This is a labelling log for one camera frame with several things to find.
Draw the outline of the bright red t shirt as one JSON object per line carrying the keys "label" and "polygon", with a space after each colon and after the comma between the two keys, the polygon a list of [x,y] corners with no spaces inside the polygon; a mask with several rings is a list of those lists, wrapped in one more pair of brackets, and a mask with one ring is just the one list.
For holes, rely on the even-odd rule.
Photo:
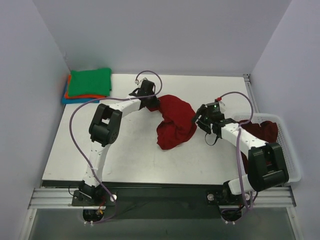
{"label": "bright red t shirt", "polygon": [[158,111],[162,115],[163,120],[156,129],[157,144],[166,151],[192,138],[197,129],[192,122],[196,112],[188,102],[174,95],[163,95],[158,100],[158,106],[147,109],[151,112]]}

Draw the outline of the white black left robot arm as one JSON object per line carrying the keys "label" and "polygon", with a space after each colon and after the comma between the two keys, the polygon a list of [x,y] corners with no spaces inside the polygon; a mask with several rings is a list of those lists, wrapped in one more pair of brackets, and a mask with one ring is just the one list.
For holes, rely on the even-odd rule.
{"label": "white black left robot arm", "polygon": [[144,107],[154,108],[159,105],[155,96],[155,83],[144,78],[140,87],[122,100],[110,105],[99,104],[91,124],[89,134],[91,149],[88,167],[79,187],[83,200],[90,206],[97,205],[102,198],[103,169],[107,153],[118,138],[122,118]]}

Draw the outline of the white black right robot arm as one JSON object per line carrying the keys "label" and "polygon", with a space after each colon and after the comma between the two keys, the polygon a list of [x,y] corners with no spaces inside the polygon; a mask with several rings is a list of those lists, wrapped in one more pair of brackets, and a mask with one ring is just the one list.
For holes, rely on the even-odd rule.
{"label": "white black right robot arm", "polygon": [[206,134],[215,134],[217,140],[236,147],[239,177],[223,184],[221,197],[225,203],[233,204],[242,194],[258,193],[289,181],[281,145],[259,139],[234,119],[225,118],[218,102],[202,104],[192,122]]}

